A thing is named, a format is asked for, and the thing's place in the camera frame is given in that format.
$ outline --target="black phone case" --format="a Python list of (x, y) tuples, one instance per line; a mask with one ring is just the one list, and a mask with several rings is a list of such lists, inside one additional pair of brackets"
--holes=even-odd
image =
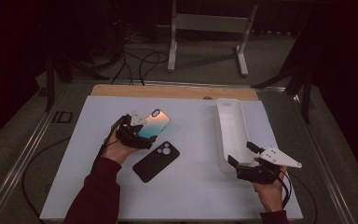
[[(168, 155), (163, 152), (166, 147), (171, 151)], [(166, 141), (133, 165), (132, 170), (142, 181), (147, 183), (178, 158), (179, 154), (179, 151), (170, 142)]]

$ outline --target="dark background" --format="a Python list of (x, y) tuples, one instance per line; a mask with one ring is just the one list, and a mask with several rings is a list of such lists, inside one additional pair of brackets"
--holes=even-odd
[[(182, 3), (178, 11), (188, 11), (193, 5), (193, 1)], [(310, 65), (313, 84), (321, 89), (358, 160), (358, 1), (317, 3), (264, 2), (257, 10), (254, 30), (257, 35), (298, 35), (285, 65)], [(166, 0), (81, 0), (76, 4), (0, 0), (0, 129), (38, 91), (34, 78), (46, 70), (49, 41), (53, 39), (57, 49), (78, 61), (92, 62), (92, 54), (106, 54), (102, 50), (108, 39), (102, 25), (103, 4), (115, 13), (111, 21), (131, 23), (152, 38), (157, 38), (157, 24), (171, 23), (171, 1)], [(229, 6), (221, 1), (208, 4), (203, 3), (199, 13), (247, 15), (243, 7), (233, 7), (242, 1)], [(116, 42), (110, 53), (119, 49), (122, 29), (112, 25)]]

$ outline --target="white plastic tray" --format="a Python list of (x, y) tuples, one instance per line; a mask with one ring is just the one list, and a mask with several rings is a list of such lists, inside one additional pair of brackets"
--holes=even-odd
[(231, 155), (241, 165), (250, 165), (255, 154), (246, 147), (249, 141), (241, 101), (218, 99), (215, 119), (216, 138), (219, 151), (219, 165), (223, 172), (235, 172), (227, 162)]

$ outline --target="smartphone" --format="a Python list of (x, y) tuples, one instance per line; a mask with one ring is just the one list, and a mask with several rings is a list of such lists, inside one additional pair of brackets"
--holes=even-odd
[(170, 123), (170, 118), (160, 109), (155, 109), (146, 118), (146, 124), (138, 132), (139, 136), (150, 138), (157, 136)]

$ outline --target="maroon sleeve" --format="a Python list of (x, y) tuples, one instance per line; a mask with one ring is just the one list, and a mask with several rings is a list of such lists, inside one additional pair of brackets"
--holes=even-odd
[(286, 211), (260, 213), (263, 224), (289, 224)]
[(86, 177), (63, 223), (116, 223), (120, 196), (116, 177), (120, 169), (117, 162), (100, 158), (94, 172)]

